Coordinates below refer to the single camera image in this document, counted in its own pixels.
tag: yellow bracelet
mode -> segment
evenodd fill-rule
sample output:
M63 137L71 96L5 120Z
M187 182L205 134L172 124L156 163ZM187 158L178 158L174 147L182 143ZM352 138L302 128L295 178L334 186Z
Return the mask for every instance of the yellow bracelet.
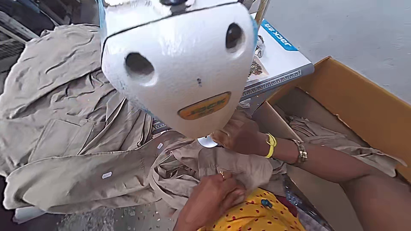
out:
M277 140L270 133L267 133L267 135L269 141L266 142L270 145L270 150L268 151L266 158L271 158L274 154L274 148L277 146Z

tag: left hand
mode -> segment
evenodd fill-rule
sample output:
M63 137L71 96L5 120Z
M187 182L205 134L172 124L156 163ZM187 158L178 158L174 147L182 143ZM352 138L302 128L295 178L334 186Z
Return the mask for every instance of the left hand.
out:
M174 231L195 231L218 220L245 194L231 172L202 177L178 216Z
M238 109L226 126L213 132L211 138L225 148L246 155L265 156L270 149L270 145L266 143L268 136L259 132L257 123L245 111Z

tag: pile of clothing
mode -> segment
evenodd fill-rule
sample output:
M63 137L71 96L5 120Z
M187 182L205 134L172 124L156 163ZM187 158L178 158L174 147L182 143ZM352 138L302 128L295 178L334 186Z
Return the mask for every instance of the pile of clothing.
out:
M28 42L12 67L0 96L5 208L77 213L162 200L177 210L202 176L226 170L250 191L281 185L281 161L204 148L176 131L152 139L152 117L107 81L100 53L97 26L64 25Z

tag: buttons pile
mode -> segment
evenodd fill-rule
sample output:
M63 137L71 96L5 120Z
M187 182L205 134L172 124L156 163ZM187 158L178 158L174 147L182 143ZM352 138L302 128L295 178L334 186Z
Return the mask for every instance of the buttons pile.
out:
M263 69L261 68L261 66L255 61L253 60L253 63L251 64L251 69L250 69L250 73L248 74L248 77L250 77L250 75L259 75L263 73Z

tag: white label tag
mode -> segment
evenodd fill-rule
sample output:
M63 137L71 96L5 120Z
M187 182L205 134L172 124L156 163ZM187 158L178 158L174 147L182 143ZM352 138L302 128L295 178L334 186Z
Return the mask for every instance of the white label tag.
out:
M107 177L111 177L112 174L113 174L113 172L104 173L104 174L102 175L102 178L103 178L103 179L106 179Z

